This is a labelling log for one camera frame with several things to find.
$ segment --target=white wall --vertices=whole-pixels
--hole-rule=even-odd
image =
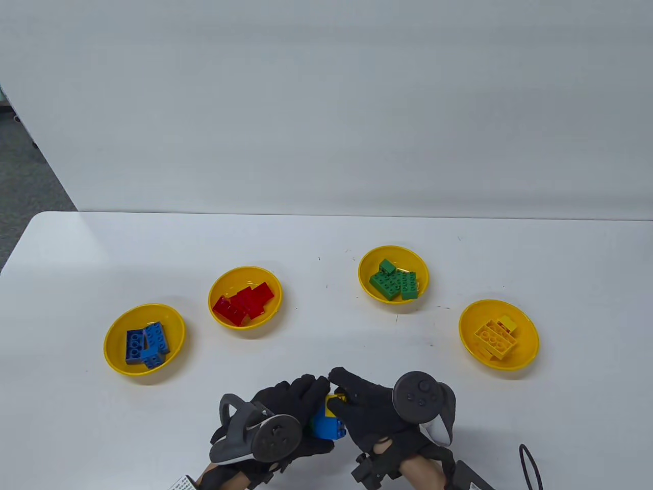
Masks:
[[[0,0],[78,208],[653,218],[647,0]]]

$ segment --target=red lego brick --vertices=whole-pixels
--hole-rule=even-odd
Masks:
[[[263,282],[259,284],[257,287],[255,287],[253,292],[254,292],[254,296],[258,298],[261,304],[266,304],[269,300],[274,298],[274,293],[272,292],[270,286],[268,286],[268,283],[266,282]]]
[[[246,287],[241,289],[236,295],[231,299],[231,302],[236,305],[236,307],[241,310],[245,310],[250,318],[256,318],[257,316],[263,315],[265,310],[261,302],[254,296],[254,291],[251,287]]]
[[[246,287],[245,289],[241,289],[239,292],[237,292],[235,295],[229,298],[231,304],[233,304],[236,308],[244,312],[247,311],[247,301],[246,301],[247,290],[251,291],[251,288]]]
[[[242,326],[243,320],[245,320],[245,317],[247,316],[246,312],[235,307],[224,296],[220,296],[220,299],[214,304],[213,311],[218,315],[225,317],[237,327]]]

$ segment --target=yellow bowl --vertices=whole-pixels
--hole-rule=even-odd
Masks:
[[[127,364],[127,331],[144,329],[157,321],[163,325],[170,353],[165,362],[154,369],[148,369],[145,364]],[[124,313],[118,318],[104,338],[104,358],[106,362],[120,374],[126,376],[145,376],[163,369],[177,357],[182,350],[186,338],[186,324],[177,311],[165,304],[142,304]]]
[[[360,281],[360,285],[376,301],[381,301],[385,304],[407,304],[415,301],[414,299],[402,299],[401,295],[392,301],[388,301],[370,284],[370,278],[379,272],[379,264],[383,262],[383,259],[388,259],[397,269],[417,273],[417,298],[423,295],[428,289],[428,267],[422,258],[407,248],[385,245],[370,250],[358,265],[358,280]]]
[[[274,293],[274,298],[268,301],[265,305],[265,313],[263,313],[263,315],[257,316],[254,320],[250,320],[242,327],[237,327],[235,324],[213,311],[213,305],[217,303],[220,296],[224,296],[228,299],[235,296],[241,289],[245,289],[247,286],[256,287],[262,282],[268,283],[268,286]],[[282,300],[283,290],[281,288],[281,283],[269,270],[253,266],[238,267],[237,269],[230,270],[222,275],[220,279],[215,281],[208,294],[208,310],[211,312],[211,315],[213,315],[216,322],[220,325],[224,325],[228,329],[251,330],[270,321],[270,318],[275,316],[279,311],[279,308],[281,308]]]
[[[512,332],[517,344],[503,359],[498,359],[490,357],[480,347],[474,334],[488,321],[496,321],[504,315],[517,326]],[[539,352],[539,335],[531,319],[516,306],[496,299],[483,299],[469,305],[460,316],[458,330],[463,345],[474,359],[492,369],[518,371],[532,363]]]

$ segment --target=white label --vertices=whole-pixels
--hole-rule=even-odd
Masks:
[[[195,488],[195,485],[191,483],[191,480],[187,476],[182,476],[168,490],[197,490],[197,489]]]

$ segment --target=green lego brick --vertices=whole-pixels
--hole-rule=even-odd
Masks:
[[[392,274],[396,270],[397,268],[388,259],[383,259],[383,262],[379,264],[379,272],[384,274]]]
[[[402,299],[417,299],[417,273],[407,272],[402,275]]]
[[[388,276],[382,272],[377,272],[370,278],[370,284],[380,292],[388,301],[392,301],[400,292],[400,288]]]
[[[394,281],[394,283],[397,285],[399,289],[402,288],[402,280],[404,276],[407,274],[407,272],[404,272],[402,270],[396,269],[392,274],[390,274],[388,277]]]

